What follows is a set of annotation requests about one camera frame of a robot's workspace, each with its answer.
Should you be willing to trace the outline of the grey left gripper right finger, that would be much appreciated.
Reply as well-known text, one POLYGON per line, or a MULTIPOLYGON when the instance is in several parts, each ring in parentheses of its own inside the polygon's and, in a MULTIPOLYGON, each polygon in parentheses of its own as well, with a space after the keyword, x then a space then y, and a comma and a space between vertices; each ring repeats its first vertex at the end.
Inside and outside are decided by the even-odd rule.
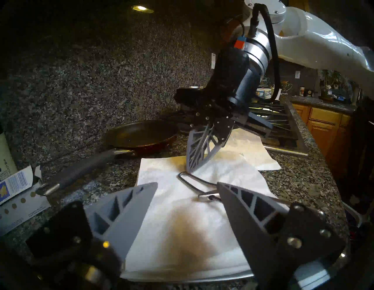
POLYGON ((234 236, 256 278, 281 276, 278 237, 289 209, 267 195, 218 182, 234 236))

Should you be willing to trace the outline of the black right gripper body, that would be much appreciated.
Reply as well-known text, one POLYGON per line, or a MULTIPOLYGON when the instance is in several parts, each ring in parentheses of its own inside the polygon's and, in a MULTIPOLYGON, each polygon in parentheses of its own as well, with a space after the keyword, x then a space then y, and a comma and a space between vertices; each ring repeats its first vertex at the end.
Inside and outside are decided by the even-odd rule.
POLYGON ((192 126, 188 146, 225 146, 235 126, 267 137, 273 125, 251 111, 255 89, 239 88, 229 93, 221 88, 178 88, 175 101, 186 110, 192 126))

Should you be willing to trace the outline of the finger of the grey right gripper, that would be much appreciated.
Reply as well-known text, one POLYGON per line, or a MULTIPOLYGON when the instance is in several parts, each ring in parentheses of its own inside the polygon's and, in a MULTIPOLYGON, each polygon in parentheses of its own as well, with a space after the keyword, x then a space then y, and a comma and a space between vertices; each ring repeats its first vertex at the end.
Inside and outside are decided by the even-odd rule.
POLYGON ((190 131, 186 151, 186 171, 188 173, 199 169, 207 162, 205 159, 210 158, 215 147, 213 129, 214 125, 208 124, 196 126, 190 131))
POLYGON ((204 165, 207 164, 222 147, 225 146, 225 140, 205 140, 204 141, 204 165))

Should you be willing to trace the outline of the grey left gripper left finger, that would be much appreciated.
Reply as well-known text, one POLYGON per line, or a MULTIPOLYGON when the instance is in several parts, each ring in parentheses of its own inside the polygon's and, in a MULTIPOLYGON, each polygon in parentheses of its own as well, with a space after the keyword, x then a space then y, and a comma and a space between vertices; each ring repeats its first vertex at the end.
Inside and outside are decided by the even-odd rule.
POLYGON ((93 236, 108 242, 121 262, 138 235, 157 188, 158 183, 151 182, 120 190, 85 209, 93 236))

